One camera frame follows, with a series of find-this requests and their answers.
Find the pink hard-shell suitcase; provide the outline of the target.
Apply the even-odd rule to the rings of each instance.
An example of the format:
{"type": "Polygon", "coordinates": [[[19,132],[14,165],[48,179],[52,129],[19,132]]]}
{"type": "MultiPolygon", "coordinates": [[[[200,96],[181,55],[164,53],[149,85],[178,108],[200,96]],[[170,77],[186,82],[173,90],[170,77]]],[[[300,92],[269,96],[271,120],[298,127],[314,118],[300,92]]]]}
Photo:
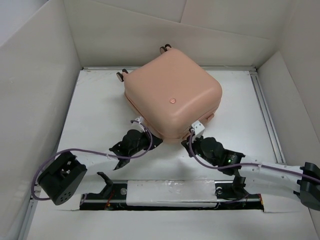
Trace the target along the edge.
{"type": "Polygon", "coordinates": [[[220,83],[182,51],[169,44],[160,56],[128,72],[117,72],[124,96],[158,138],[178,141],[191,125],[214,117],[222,99],[220,83]]]}

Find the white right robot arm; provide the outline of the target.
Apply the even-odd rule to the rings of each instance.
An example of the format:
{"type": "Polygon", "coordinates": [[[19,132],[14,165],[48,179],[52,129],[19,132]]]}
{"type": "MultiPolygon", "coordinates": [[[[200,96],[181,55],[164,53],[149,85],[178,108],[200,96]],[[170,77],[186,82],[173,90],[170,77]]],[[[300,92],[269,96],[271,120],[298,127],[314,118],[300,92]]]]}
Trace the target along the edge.
{"type": "Polygon", "coordinates": [[[305,207],[320,209],[320,168],[311,162],[303,166],[266,164],[241,152],[225,149],[213,137],[189,136],[182,141],[188,155],[205,168],[233,176],[231,191],[237,197],[245,194],[267,194],[299,201],[305,207]]]}

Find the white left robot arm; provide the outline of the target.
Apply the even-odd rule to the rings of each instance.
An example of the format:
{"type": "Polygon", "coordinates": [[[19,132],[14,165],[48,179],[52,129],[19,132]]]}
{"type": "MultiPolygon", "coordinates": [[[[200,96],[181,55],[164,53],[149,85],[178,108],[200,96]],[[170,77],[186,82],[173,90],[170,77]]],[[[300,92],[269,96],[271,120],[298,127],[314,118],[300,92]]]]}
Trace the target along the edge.
{"type": "Polygon", "coordinates": [[[95,151],[76,156],[72,150],[63,150],[39,175],[37,182],[56,206],[78,194],[107,199],[114,185],[107,173],[123,168],[131,159],[157,148],[162,142],[148,131],[131,129],[110,148],[111,157],[95,151]]]}

